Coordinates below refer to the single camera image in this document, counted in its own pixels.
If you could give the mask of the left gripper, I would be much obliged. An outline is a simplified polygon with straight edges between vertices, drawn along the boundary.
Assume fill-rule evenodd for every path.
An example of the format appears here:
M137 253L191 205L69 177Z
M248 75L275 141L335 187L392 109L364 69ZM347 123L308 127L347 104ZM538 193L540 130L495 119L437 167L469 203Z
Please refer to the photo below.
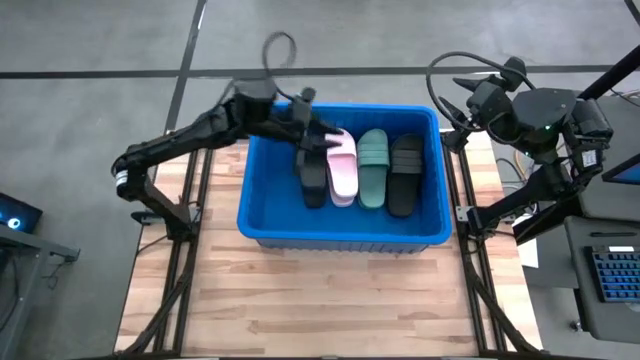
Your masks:
M293 144L298 149L312 153L326 152L341 146L340 142L327 140L324 136L341 135L343 131L319 119L313 119L312 104L305 104L296 95L284 112L271 116L275 126L272 139Z

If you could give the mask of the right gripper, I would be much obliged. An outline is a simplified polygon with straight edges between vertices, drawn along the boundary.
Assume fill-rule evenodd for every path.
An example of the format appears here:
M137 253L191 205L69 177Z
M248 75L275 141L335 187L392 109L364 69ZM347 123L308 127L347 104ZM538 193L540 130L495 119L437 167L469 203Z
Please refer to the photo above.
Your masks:
M454 77L452 81L471 91L467 99L472 121L490 137L501 144L515 144L519 140L519 130L514 121L511 100L505 90L485 79L464 79ZM443 115L455 129L472 130L472 124L465 114L443 97L438 97Z

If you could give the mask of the blue plastic bin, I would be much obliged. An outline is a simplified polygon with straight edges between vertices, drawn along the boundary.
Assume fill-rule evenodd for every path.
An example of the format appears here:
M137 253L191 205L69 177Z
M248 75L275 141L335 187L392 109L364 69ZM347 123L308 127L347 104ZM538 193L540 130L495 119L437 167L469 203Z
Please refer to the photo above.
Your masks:
M294 173L295 149L285 142L253 137L249 142L237 227L269 248L408 254L440 245L452 234L447 179L436 113L425 106L320 103L320 119L354 137L379 128L394 142L423 138L423 173L416 206L406 218L358 204L339 208L305 206Z

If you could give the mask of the black stand base bar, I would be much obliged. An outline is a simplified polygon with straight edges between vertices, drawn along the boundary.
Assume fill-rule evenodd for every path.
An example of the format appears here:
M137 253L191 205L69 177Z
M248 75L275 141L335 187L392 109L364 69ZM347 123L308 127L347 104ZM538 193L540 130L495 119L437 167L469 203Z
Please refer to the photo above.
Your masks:
M580 216L581 214L581 205L577 198L557 202L513 227L516 244L524 244L538 235L552 230L561 225L568 216Z

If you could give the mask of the black stand pole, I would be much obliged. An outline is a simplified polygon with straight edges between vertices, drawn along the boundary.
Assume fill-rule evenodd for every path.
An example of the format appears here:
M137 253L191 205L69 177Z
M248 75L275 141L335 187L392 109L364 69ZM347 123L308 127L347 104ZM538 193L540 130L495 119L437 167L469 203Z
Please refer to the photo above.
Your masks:
M640 67L640 45L637 45L620 61L614 64L596 81L583 90L578 97L582 100L598 99L607 92L616 94L614 87Z

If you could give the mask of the white paper sheet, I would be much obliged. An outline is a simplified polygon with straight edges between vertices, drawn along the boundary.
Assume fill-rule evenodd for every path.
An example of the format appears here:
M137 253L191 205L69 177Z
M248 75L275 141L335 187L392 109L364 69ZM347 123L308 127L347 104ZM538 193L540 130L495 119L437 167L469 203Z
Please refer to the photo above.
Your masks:
M538 246L536 238L518 245L517 250L520 257L521 265L523 267L539 267Z

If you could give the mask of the monitor with blue screen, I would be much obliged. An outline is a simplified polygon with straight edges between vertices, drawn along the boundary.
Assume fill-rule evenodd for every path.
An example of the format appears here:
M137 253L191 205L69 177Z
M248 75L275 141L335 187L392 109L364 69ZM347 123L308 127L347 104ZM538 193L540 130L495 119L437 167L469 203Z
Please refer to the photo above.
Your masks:
M640 153L603 173L602 180L640 186Z

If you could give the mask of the grey desk shelf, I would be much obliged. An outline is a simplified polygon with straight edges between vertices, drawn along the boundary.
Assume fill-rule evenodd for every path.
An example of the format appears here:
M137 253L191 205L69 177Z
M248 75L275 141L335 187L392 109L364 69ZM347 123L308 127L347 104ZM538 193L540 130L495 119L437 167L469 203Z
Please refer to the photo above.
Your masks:
M604 171L640 154L640 108L619 97L597 100L614 130L604 152ZM604 182L594 177L586 189L549 215L553 223L567 216L640 222L640 185Z

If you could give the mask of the grey keyboard tray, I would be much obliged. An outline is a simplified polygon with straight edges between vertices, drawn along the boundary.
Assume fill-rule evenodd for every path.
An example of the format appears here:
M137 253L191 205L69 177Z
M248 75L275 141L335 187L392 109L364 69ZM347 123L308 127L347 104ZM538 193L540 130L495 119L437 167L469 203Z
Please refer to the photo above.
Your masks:
M574 294L583 330L598 340L640 344L640 303L601 302L585 254L588 246L640 247L640 223L571 216L564 220L564 228L577 278ZM633 232L634 235L591 237L591 232Z

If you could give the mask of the backlit keyboard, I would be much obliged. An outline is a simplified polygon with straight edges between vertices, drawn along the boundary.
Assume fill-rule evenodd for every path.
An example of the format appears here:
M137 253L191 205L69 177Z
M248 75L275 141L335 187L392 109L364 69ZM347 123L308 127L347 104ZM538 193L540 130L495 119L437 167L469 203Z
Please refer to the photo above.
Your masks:
M640 303L640 247L588 246L585 254L601 302Z

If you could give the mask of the grey metal stand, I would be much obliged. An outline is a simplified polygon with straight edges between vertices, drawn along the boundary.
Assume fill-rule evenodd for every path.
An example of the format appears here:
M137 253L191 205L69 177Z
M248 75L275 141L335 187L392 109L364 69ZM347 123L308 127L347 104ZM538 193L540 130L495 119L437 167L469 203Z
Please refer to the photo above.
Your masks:
M75 262L79 250L0 225L0 360L13 360L50 256Z

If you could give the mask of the computer with blue light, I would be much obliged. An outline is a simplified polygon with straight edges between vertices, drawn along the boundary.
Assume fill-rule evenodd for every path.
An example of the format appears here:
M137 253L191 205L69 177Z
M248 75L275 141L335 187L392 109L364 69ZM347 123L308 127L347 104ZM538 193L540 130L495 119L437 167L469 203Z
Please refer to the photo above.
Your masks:
M0 193L0 224L33 234L43 211L23 201Z

